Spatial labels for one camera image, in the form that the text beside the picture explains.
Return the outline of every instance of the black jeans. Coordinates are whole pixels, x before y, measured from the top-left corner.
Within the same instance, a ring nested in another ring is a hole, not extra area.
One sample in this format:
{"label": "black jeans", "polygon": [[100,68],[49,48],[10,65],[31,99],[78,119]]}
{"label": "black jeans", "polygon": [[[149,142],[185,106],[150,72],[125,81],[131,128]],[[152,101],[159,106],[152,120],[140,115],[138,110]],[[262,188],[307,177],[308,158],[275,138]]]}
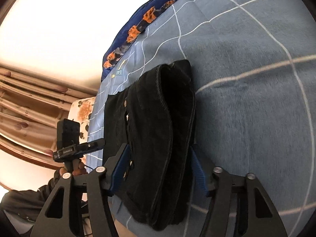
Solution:
{"label": "black jeans", "polygon": [[130,145],[130,164],[116,195],[135,220],[155,230],[185,217],[194,116],[187,60],[155,67],[124,91],[109,95],[105,103],[103,162],[122,143]]}

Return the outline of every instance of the blue gripper pad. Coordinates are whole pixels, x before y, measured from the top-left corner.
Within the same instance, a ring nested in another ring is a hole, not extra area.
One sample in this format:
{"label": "blue gripper pad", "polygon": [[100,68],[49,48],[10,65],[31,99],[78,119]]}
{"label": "blue gripper pad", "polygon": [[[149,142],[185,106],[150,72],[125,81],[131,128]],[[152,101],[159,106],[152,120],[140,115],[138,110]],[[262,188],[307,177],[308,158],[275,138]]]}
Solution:
{"label": "blue gripper pad", "polygon": [[131,157],[131,148],[129,145],[126,145],[111,176],[111,186],[109,189],[111,193],[115,193],[119,189],[123,180],[124,173],[129,164],[130,157]]}
{"label": "blue gripper pad", "polygon": [[195,176],[195,183],[201,189],[205,196],[208,196],[209,190],[207,188],[207,180],[206,175],[203,171],[203,168],[200,164],[200,161],[197,158],[196,153],[194,152],[193,148],[190,147],[191,153],[192,153],[192,160],[191,160],[191,168],[193,171],[193,175]]}

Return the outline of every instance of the screw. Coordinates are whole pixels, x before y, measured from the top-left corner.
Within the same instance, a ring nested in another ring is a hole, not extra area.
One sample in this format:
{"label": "screw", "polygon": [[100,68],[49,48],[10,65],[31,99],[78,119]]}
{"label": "screw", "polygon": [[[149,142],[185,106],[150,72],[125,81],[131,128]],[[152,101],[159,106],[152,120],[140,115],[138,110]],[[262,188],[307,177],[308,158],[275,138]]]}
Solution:
{"label": "screw", "polygon": [[71,176],[71,174],[70,173],[65,173],[65,174],[63,174],[63,178],[64,179],[68,179],[69,177]]}
{"label": "screw", "polygon": [[223,169],[222,169],[221,167],[217,166],[217,167],[214,167],[213,171],[214,171],[215,173],[222,173],[222,172],[223,172]]}
{"label": "screw", "polygon": [[254,179],[256,179],[256,176],[253,173],[248,173],[247,178],[250,180],[254,180]]}
{"label": "screw", "polygon": [[95,170],[96,170],[96,172],[98,172],[98,173],[102,173],[102,172],[105,171],[105,167],[103,167],[103,166],[98,166]]}

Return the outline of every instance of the beige curtain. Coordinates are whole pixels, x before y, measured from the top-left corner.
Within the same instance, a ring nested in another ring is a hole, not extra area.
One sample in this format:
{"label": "beige curtain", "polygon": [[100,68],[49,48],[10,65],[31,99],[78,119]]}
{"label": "beige curtain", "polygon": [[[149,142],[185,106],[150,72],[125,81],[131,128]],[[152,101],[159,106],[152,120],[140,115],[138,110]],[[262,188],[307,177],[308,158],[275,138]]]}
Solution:
{"label": "beige curtain", "polygon": [[57,122],[71,104],[93,95],[0,67],[0,149],[35,164],[56,168]]}

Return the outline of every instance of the blue bedsheet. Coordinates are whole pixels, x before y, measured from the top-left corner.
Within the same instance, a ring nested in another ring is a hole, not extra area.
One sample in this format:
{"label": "blue bedsheet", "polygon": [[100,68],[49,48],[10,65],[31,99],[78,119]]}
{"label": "blue bedsheet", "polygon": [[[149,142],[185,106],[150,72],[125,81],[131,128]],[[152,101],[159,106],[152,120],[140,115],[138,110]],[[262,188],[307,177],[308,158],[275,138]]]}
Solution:
{"label": "blue bedsheet", "polygon": [[[257,175],[295,237],[316,207],[315,40],[316,23],[301,0],[178,0],[102,82],[89,141],[103,137],[109,94],[161,63],[186,58],[196,91],[197,144],[230,173]],[[122,74],[112,77],[118,69]],[[102,151],[87,162],[101,165]],[[199,236],[210,200],[195,185],[192,190],[187,219],[162,232],[135,222],[117,197],[112,212],[138,237]],[[232,208],[227,236],[235,215]]]}

